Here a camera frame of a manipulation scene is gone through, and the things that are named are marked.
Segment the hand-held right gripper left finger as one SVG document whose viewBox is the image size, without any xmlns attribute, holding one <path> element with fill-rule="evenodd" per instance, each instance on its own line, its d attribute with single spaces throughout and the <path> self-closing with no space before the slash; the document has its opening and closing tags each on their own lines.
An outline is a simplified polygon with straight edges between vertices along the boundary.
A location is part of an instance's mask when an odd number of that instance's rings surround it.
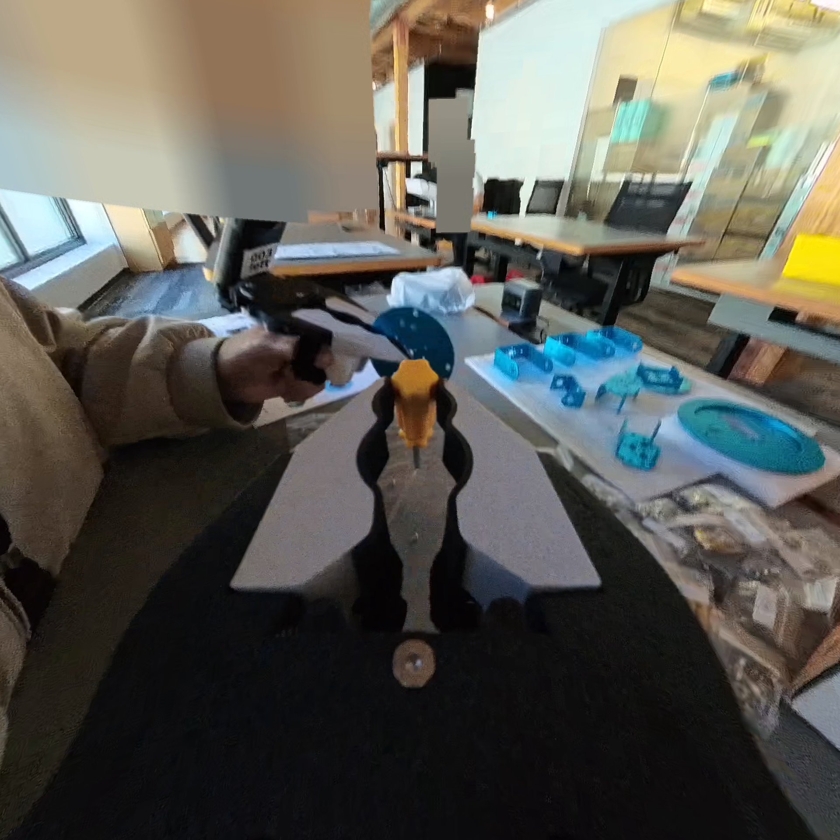
<svg viewBox="0 0 840 840">
<path fill-rule="evenodd" d="M 375 430 L 385 380 L 353 397 L 295 449 L 230 588 L 235 592 L 356 592 L 370 571 L 394 571 L 394 546 L 373 477 L 358 451 Z"/>
</svg>

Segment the black office chair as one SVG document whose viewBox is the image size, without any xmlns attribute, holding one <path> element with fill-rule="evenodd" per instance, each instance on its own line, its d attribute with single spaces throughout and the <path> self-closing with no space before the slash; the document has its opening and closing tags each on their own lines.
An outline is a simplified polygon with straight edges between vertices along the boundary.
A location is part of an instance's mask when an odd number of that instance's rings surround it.
<svg viewBox="0 0 840 840">
<path fill-rule="evenodd" d="M 692 182 L 624 181 L 603 224 L 643 235 L 667 235 Z"/>
</svg>

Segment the pile of clear hardware packets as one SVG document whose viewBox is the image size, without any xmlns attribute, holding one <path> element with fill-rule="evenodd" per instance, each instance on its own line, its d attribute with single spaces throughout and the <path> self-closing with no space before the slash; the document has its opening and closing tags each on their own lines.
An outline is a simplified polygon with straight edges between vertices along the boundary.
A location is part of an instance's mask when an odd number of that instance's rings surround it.
<svg viewBox="0 0 840 840">
<path fill-rule="evenodd" d="M 838 666 L 838 518 L 810 498 L 772 511 L 722 479 L 632 501 L 582 485 L 647 548 L 715 648 L 753 729 Z"/>
</svg>

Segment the person's beige jacket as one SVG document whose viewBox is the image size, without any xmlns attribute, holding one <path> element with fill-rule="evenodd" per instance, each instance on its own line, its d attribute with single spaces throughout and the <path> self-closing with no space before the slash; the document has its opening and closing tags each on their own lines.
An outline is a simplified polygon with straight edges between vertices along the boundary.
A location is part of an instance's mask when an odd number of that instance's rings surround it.
<svg viewBox="0 0 840 840">
<path fill-rule="evenodd" d="M 80 326 L 2 279 L 2 752 L 28 642 L 102 480 L 61 342 Z"/>
</svg>

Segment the teal round metal plate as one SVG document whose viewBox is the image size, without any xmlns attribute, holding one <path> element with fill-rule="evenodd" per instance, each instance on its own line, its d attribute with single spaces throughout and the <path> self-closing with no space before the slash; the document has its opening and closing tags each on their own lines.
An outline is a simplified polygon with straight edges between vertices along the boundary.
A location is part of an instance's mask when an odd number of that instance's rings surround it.
<svg viewBox="0 0 840 840">
<path fill-rule="evenodd" d="M 425 360 L 439 378 L 448 380 L 455 368 L 455 348 L 445 327 L 417 308 L 391 308 L 379 314 L 373 328 L 405 354 Z"/>
</svg>

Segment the black computer monitor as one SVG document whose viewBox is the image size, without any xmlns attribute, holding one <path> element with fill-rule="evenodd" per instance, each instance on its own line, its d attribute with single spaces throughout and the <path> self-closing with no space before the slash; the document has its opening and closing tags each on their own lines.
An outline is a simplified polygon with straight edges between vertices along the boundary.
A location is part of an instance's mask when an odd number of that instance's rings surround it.
<svg viewBox="0 0 840 840">
<path fill-rule="evenodd" d="M 563 179 L 535 180 L 526 206 L 526 215 L 556 215 L 564 186 Z"/>
</svg>

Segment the person's left forearm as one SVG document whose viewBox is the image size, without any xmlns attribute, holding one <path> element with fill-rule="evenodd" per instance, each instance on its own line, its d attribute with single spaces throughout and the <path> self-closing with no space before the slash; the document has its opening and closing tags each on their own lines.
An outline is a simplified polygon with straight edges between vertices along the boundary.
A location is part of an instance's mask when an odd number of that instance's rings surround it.
<svg viewBox="0 0 840 840">
<path fill-rule="evenodd" d="M 246 427 L 263 407 L 222 396 L 217 360 L 226 340 L 199 322 L 155 316 L 84 322 L 45 309 L 29 328 L 104 448 Z"/>
</svg>

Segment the white plastic bag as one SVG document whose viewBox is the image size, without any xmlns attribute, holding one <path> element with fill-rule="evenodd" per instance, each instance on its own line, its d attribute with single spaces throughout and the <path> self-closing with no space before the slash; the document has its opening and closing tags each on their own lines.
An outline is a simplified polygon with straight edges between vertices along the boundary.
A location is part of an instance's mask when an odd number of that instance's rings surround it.
<svg viewBox="0 0 840 840">
<path fill-rule="evenodd" d="M 474 285 L 457 266 L 404 271 L 395 275 L 386 296 L 390 308 L 415 308 L 435 316 L 465 312 L 475 306 Z"/>
</svg>

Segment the white printed instruction sheet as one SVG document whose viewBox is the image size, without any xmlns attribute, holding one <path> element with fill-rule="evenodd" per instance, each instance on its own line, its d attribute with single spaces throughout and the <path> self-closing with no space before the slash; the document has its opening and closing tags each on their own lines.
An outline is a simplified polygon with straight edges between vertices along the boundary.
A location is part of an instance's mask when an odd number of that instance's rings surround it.
<svg viewBox="0 0 840 840">
<path fill-rule="evenodd" d="M 243 332 L 257 324 L 254 318 L 241 312 L 203 318 L 197 322 L 209 329 L 214 335 L 222 338 Z M 372 362 L 368 361 L 363 368 L 353 373 L 346 384 L 336 385 L 328 382 L 323 391 L 306 402 L 287 403 L 279 398 L 265 402 L 254 426 L 263 427 L 301 413 L 321 411 L 331 403 L 357 396 L 379 380 L 380 377 L 375 372 Z"/>
</svg>

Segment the orange handled screwdriver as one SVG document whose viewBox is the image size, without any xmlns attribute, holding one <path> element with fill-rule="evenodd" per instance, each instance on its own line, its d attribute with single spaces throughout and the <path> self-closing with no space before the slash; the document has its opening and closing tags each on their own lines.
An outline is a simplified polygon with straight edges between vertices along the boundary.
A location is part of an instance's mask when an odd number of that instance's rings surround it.
<svg viewBox="0 0 840 840">
<path fill-rule="evenodd" d="M 391 376 L 399 433 L 411 450 L 413 467 L 431 441 L 436 424 L 438 374 L 426 359 L 404 360 Z"/>
</svg>

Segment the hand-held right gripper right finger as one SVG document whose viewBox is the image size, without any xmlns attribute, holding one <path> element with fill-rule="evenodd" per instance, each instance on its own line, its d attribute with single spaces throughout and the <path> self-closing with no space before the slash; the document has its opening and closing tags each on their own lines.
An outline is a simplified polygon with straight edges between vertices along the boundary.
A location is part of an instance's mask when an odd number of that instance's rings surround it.
<svg viewBox="0 0 840 840">
<path fill-rule="evenodd" d="M 466 392 L 436 389 L 452 486 L 434 592 L 597 590 L 602 580 L 535 449 Z"/>
</svg>

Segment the person's left hand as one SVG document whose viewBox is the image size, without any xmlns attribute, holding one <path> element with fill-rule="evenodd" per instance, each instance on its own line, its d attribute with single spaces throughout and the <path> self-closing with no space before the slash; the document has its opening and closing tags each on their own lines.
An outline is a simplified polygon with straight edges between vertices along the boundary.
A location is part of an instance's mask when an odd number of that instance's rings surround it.
<svg viewBox="0 0 840 840">
<path fill-rule="evenodd" d="M 323 383 L 302 380 L 292 369 L 299 338 L 254 327 L 225 338 L 217 348 L 216 377 L 223 401 L 255 406 L 280 398 L 302 403 L 319 394 Z"/>
</svg>

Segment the yellow box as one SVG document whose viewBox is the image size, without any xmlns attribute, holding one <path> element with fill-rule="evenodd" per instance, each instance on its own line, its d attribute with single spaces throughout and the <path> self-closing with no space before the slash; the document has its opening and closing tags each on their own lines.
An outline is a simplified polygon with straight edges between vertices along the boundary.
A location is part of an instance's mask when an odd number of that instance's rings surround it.
<svg viewBox="0 0 840 840">
<path fill-rule="evenodd" d="M 782 269 L 784 277 L 823 285 L 839 285 L 839 237 L 798 234 Z"/>
</svg>

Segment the white foam sheet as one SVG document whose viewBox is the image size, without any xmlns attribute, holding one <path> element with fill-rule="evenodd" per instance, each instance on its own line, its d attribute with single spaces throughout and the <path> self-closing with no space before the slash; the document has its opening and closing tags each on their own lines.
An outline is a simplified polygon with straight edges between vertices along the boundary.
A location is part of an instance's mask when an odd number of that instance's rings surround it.
<svg viewBox="0 0 840 840">
<path fill-rule="evenodd" d="M 514 341 L 507 330 L 496 329 L 494 324 L 485 329 L 485 333 L 492 331 L 496 331 L 498 338 L 507 335 L 507 341 L 501 346 L 528 343 Z M 529 373 L 518 381 L 501 375 L 493 367 L 495 349 L 490 348 L 489 341 L 488 337 L 476 339 L 474 335 L 464 342 L 457 339 L 457 354 L 463 356 L 464 365 L 503 394 L 586 468 L 634 501 L 645 501 L 720 475 L 766 507 L 777 508 L 838 478 L 838 452 L 817 442 L 815 422 L 792 414 L 785 416 L 782 406 L 751 396 L 652 349 L 642 349 L 635 358 L 602 364 L 583 362 L 568 369 L 587 391 L 583 408 L 576 410 L 560 404 L 560 394 L 549 389 L 550 375 Z M 603 380 L 638 361 L 656 366 L 675 365 L 690 383 L 688 393 L 665 396 L 642 392 L 636 400 L 626 402 L 621 415 L 616 414 L 611 399 L 592 401 Z M 757 456 L 764 457 L 762 464 L 772 466 L 773 470 L 739 463 L 699 440 L 679 420 L 679 410 L 685 403 L 696 407 L 708 404 L 719 415 L 734 415 L 733 419 L 720 423 L 721 428 L 730 438 L 744 437 L 740 454 L 747 449 L 755 451 Z M 657 422 L 661 423 L 656 437 L 661 451 L 653 470 L 626 467 L 615 457 L 616 433 L 625 419 L 630 430 L 642 434 L 650 433 Z"/>
</svg>

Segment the cluster of blue brackets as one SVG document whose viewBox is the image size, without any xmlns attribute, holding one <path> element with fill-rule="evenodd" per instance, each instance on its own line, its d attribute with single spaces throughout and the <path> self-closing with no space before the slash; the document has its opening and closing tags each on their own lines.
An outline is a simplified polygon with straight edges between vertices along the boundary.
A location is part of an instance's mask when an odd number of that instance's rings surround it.
<svg viewBox="0 0 840 840">
<path fill-rule="evenodd" d="M 550 375 L 549 389 L 560 394 L 560 404 L 581 410 L 587 391 L 575 375 L 567 370 L 578 363 L 606 363 L 637 357 L 643 342 L 636 334 L 611 326 L 586 332 L 561 332 L 550 335 L 542 347 L 531 343 L 500 346 L 493 353 L 493 366 L 512 382 L 525 374 Z M 661 396 L 680 396 L 690 390 L 690 382 L 675 365 L 656 366 L 638 361 L 634 366 L 603 380 L 592 397 L 594 403 L 613 400 L 617 415 L 623 413 L 629 400 L 636 400 L 642 392 Z M 661 423 L 657 422 L 648 434 L 630 430 L 623 420 L 616 433 L 615 457 L 626 467 L 642 471 L 653 470 L 659 459 L 660 447 L 656 437 Z"/>
</svg>

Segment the black device green display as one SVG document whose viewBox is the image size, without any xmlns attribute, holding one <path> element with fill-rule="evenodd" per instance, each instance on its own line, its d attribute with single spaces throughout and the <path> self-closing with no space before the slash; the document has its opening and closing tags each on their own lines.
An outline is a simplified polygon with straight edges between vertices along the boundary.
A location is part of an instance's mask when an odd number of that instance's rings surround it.
<svg viewBox="0 0 840 840">
<path fill-rule="evenodd" d="M 536 280 L 514 278 L 502 284 L 500 320 L 510 331 L 525 333 L 537 324 L 543 288 Z"/>
</svg>

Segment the large window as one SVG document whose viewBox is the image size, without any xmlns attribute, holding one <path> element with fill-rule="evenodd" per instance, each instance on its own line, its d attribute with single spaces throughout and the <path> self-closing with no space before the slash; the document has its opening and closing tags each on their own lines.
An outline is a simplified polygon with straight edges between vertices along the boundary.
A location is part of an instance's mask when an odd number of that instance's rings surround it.
<svg viewBox="0 0 840 840">
<path fill-rule="evenodd" d="M 25 272 L 86 244 L 66 199 L 1 190 L 1 270 Z"/>
</svg>

